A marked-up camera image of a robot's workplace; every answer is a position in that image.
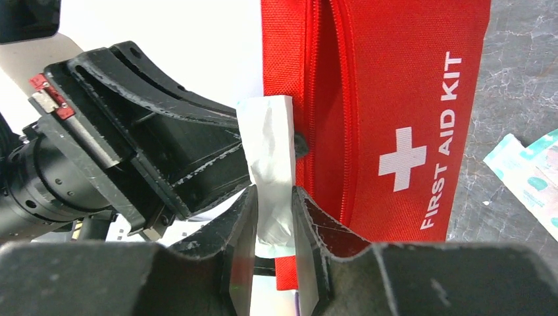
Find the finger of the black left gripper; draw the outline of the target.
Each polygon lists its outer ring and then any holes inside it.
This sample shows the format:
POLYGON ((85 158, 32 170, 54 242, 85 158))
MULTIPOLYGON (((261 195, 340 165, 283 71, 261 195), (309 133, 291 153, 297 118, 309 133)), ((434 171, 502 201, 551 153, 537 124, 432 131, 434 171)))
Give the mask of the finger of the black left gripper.
POLYGON ((146 219, 188 219, 249 184, 240 142, 143 142, 135 152, 135 205, 146 219))

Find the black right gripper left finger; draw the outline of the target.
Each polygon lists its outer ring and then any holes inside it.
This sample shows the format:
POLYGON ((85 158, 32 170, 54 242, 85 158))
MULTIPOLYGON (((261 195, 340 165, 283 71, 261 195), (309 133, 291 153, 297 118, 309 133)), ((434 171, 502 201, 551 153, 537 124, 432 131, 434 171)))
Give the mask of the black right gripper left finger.
POLYGON ((257 189, 164 247, 148 242, 9 243, 2 315, 248 315, 257 189))

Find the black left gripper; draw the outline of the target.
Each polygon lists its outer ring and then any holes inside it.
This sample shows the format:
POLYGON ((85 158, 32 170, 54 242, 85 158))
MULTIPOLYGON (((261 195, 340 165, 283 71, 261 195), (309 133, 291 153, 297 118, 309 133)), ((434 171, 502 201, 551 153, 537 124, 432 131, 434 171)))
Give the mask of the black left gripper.
POLYGON ((190 122, 237 128, 236 110, 185 89, 132 41, 83 52, 68 66, 32 78, 30 102, 55 108, 25 128, 26 144, 1 131, 1 241, 115 212, 130 234, 161 239, 190 216, 170 185, 186 166, 190 122))

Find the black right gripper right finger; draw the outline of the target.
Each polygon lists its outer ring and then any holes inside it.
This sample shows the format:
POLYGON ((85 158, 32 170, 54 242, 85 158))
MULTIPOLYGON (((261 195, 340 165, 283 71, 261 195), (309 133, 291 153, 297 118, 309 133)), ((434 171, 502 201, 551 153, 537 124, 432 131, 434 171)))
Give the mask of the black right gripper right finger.
POLYGON ((514 244, 372 243, 292 191, 302 315, 556 315, 557 281, 514 244))

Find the red first aid pouch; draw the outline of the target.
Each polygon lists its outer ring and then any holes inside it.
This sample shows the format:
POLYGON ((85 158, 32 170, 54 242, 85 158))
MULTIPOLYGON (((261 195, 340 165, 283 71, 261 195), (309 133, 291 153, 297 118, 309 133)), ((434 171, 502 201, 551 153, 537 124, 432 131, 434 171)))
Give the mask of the red first aid pouch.
POLYGON ((489 1, 262 1, 265 95, 293 98, 296 183, 372 242, 444 242, 489 1))

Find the teal plaster strip packets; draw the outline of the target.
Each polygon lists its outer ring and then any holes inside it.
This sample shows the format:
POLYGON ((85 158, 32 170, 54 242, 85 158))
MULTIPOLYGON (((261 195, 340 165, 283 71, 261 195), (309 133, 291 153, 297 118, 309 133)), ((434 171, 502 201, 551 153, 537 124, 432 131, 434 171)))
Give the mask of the teal plaster strip packets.
POLYGON ((508 134, 483 162, 557 239, 557 131, 527 147, 508 134))

